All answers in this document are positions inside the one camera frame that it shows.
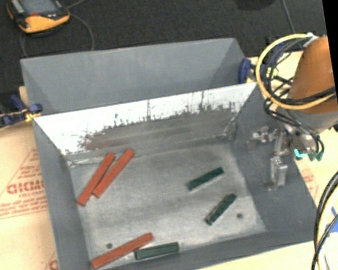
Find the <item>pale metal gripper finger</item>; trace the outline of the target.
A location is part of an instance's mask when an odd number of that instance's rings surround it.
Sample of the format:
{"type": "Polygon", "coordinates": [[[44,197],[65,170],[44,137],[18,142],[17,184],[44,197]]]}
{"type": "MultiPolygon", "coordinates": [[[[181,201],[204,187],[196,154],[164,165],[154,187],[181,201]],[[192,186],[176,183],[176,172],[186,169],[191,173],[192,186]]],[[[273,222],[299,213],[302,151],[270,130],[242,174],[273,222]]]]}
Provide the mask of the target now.
{"type": "Polygon", "coordinates": [[[270,158],[270,172],[267,176],[265,186],[269,190],[283,188],[286,184],[286,174],[288,173],[288,165],[281,156],[270,158]]]}
{"type": "Polygon", "coordinates": [[[270,129],[268,126],[263,126],[258,130],[250,133],[249,140],[247,142],[249,147],[256,146],[258,143],[266,144],[276,141],[280,136],[280,130],[278,128],[270,129]]]}

